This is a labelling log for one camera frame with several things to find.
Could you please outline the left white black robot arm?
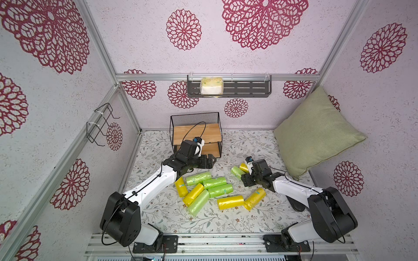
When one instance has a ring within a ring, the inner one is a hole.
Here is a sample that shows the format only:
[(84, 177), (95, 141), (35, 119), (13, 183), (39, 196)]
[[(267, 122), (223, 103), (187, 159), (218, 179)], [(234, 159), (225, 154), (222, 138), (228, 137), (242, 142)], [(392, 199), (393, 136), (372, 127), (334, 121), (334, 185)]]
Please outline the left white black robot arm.
[(211, 169), (217, 159), (203, 154), (205, 141), (195, 137), (184, 140), (180, 149), (160, 163), (159, 168), (143, 183), (126, 192), (114, 192), (107, 200), (100, 229), (123, 247), (144, 244), (152, 251), (162, 248), (163, 232), (152, 225), (143, 225), (142, 209), (167, 186), (194, 169)]

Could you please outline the pale green trash bag roll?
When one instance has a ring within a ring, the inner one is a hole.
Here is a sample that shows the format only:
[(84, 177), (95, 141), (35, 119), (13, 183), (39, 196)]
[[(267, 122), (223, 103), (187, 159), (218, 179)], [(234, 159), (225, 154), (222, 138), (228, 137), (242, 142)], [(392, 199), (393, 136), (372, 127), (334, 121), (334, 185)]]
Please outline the pale green trash bag roll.
[(207, 190), (204, 190), (188, 207), (188, 212), (192, 216), (197, 216), (197, 214), (203, 209), (204, 205), (209, 201), (210, 193)]

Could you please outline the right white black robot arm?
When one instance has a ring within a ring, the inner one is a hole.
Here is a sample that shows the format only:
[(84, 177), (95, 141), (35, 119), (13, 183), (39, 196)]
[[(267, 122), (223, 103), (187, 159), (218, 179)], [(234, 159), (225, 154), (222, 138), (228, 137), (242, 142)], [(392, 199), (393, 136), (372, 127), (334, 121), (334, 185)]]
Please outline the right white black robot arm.
[(241, 176), (245, 187), (261, 185), (272, 192), (283, 194), (297, 206), (309, 210), (311, 219), (286, 227), (281, 242), (286, 248), (297, 243), (322, 239), (328, 243), (339, 241), (358, 227), (358, 221), (341, 193), (334, 187), (312, 187), (295, 181), (286, 172), (273, 172), (264, 159), (245, 159), (249, 172)]

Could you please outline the black wire wooden shelf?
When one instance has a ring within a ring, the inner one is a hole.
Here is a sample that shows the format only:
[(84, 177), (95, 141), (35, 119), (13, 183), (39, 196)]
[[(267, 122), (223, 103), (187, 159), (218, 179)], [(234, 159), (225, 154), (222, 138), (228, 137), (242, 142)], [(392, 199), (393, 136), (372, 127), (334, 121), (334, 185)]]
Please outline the black wire wooden shelf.
[(222, 156), (223, 135), (219, 112), (172, 115), (170, 117), (170, 142), (174, 152), (185, 140), (203, 140), (202, 154)]

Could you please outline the green trash bag roll top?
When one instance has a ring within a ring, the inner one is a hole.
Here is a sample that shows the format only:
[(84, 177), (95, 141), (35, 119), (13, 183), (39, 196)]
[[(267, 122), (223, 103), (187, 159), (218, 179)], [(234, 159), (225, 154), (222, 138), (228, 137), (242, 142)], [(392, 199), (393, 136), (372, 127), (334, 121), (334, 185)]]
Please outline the green trash bag roll top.
[(202, 172), (193, 176), (189, 176), (186, 178), (186, 183), (188, 186), (195, 186), (203, 181), (207, 181), (212, 178), (210, 172)]

